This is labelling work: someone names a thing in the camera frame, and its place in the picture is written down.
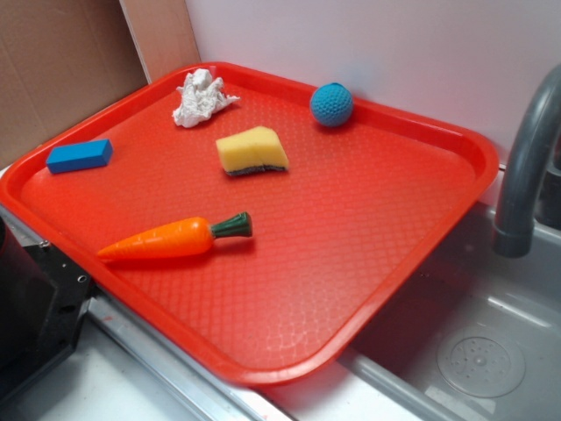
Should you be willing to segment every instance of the blue ball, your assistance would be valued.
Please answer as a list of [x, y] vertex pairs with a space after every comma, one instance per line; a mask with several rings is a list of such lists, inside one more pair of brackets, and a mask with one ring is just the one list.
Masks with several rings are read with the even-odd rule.
[[312, 115], [320, 125], [337, 127], [352, 114], [352, 95], [343, 85], [330, 83], [318, 88], [309, 102]]

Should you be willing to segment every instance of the toy carrot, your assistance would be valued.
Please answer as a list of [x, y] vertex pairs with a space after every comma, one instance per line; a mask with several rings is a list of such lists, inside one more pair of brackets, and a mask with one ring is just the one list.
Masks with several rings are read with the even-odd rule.
[[187, 218], [118, 241], [97, 256], [105, 260], [189, 256], [206, 252], [215, 239], [251, 236], [252, 219], [247, 212], [215, 225], [205, 218]]

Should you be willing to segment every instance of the yellow sponge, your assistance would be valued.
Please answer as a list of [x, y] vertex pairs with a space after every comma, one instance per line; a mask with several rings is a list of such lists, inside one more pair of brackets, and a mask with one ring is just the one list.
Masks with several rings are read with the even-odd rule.
[[218, 156], [228, 175], [288, 170], [288, 157], [277, 133], [263, 126], [217, 140]]

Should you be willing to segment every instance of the sink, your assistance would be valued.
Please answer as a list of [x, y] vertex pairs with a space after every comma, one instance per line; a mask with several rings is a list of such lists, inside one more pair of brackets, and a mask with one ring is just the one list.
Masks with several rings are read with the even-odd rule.
[[561, 237], [538, 225], [528, 255], [503, 258], [492, 217], [474, 206], [351, 348], [430, 419], [558, 420]]

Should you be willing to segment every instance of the drain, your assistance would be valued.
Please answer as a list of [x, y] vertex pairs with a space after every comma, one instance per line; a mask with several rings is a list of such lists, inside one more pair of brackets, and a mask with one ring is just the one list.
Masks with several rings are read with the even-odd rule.
[[513, 341], [478, 326], [444, 338], [437, 362], [451, 386], [476, 397], [506, 395], [521, 383], [525, 372], [524, 357]]

